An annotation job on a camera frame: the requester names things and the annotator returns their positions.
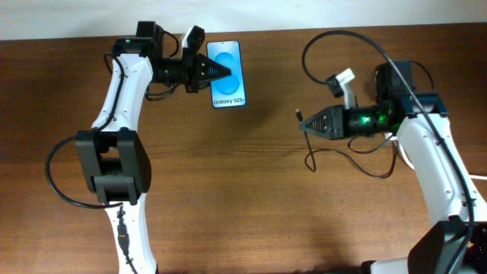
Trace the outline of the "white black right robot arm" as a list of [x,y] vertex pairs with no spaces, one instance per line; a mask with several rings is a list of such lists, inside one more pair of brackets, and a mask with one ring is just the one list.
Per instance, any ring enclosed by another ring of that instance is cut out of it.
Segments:
[[438,94],[420,94],[409,61],[376,68],[376,104],[355,106],[351,69],[327,80],[343,105],[300,119],[305,135],[329,140],[383,133],[395,155],[409,161],[422,188],[431,228],[403,258],[367,261],[363,273],[484,273],[486,202],[454,144],[448,112]]

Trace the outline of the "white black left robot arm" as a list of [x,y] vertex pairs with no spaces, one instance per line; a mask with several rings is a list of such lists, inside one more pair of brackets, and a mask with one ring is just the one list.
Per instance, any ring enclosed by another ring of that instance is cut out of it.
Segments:
[[150,84],[182,85],[196,93],[229,76],[229,68],[200,53],[205,31],[191,27],[178,47],[180,57],[163,55],[164,36],[153,21],[140,21],[133,37],[119,38],[104,58],[111,82],[92,128],[75,136],[88,189],[111,224],[121,273],[158,272],[145,214],[151,162],[138,135],[138,121]]

